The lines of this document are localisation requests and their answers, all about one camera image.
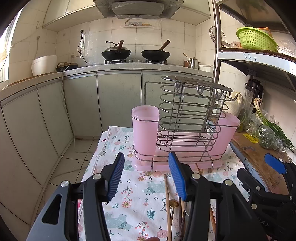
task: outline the wok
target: wok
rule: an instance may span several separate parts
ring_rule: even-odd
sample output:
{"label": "wok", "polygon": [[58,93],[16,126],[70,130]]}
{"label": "wok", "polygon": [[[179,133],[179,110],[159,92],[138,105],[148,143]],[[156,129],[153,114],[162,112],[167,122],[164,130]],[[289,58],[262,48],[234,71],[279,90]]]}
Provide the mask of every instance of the wok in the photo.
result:
{"label": "wok", "polygon": [[170,57],[169,52],[163,51],[163,49],[170,44],[170,40],[168,39],[165,43],[161,46],[159,50],[143,50],[142,56],[151,61],[164,61],[168,57]]}
{"label": "wok", "polygon": [[111,60],[120,60],[126,59],[131,54],[131,51],[125,47],[122,47],[123,40],[121,40],[118,44],[115,44],[110,41],[106,41],[106,43],[112,43],[115,46],[107,48],[104,52],[102,52],[102,56],[104,59],[111,61]]}

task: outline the stove burner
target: stove burner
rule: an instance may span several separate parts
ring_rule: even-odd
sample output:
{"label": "stove burner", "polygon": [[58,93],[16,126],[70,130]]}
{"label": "stove burner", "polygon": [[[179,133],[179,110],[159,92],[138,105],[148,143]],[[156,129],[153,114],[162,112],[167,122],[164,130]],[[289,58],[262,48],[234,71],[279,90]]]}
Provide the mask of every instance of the stove burner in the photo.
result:
{"label": "stove burner", "polygon": [[153,60],[146,59],[146,60],[145,60],[145,63],[152,63],[152,64],[168,64],[168,61],[167,61],[167,60],[164,60],[164,61],[153,61]]}
{"label": "stove burner", "polygon": [[117,64],[117,63],[125,63],[125,59],[120,59],[120,60],[106,60],[104,64]]}

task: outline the green onion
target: green onion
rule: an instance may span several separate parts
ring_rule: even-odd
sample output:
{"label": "green onion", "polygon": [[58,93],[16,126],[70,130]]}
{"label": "green onion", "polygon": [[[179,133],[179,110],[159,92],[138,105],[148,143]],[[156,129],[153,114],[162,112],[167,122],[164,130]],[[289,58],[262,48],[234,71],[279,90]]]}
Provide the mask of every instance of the green onion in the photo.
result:
{"label": "green onion", "polygon": [[261,103],[261,99],[254,99],[254,106],[256,108],[256,115],[261,118],[262,124],[269,126],[276,134],[276,136],[283,141],[283,145],[287,148],[294,148],[293,143],[286,137],[283,130],[276,124],[268,121],[265,116],[262,114],[261,109],[259,107]]}

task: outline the metal screw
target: metal screw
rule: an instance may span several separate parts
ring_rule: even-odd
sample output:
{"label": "metal screw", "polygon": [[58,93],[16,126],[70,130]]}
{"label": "metal screw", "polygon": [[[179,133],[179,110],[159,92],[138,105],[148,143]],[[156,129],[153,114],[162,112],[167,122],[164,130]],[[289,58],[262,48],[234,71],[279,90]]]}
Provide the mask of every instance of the metal screw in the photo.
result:
{"label": "metal screw", "polygon": [[200,175],[198,173],[193,173],[191,176],[193,179],[200,179]]}
{"label": "metal screw", "polygon": [[62,181],[61,186],[64,188],[69,185],[68,181]]}
{"label": "metal screw", "polygon": [[225,180],[225,184],[227,186],[231,186],[233,184],[233,182],[231,180],[227,179],[227,180]]}
{"label": "metal screw", "polygon": [[102,178],[102,175],[99,174],[99,173],[96,173],[95,175],[93,175],[93,179],[94,179],[94,180],[99,180],[99,179],[101,179],[101,178]]}

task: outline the pink plastic cup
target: pink plastic cup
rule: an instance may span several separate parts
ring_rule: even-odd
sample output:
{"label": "pink plastic cup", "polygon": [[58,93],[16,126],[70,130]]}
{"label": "pink plastic cup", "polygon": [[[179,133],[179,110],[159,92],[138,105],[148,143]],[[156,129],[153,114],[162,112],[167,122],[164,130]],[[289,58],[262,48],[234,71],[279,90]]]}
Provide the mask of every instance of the pink plastic cup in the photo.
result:
{"label": "pink plastic cup", "polygon": [[140,159],[150,161],[155,155],[159,110],[155,106],[140,105],[133,108],[131,114],[133,117],[135,151],[143,154],[136,155]]}
{"label": "pink plastic cup", "polygon": [[239,119],[228,112],[222,112],[221,117],[218,120],[218,125],[221,126],[216,127],[216,131],[219,132],[218,137],[216,133],[213,134],[213,138],[216,138],[216,140],[212,150],[209,151],[210,155],[216,155],[217,157],[225,152],[239,125]]}

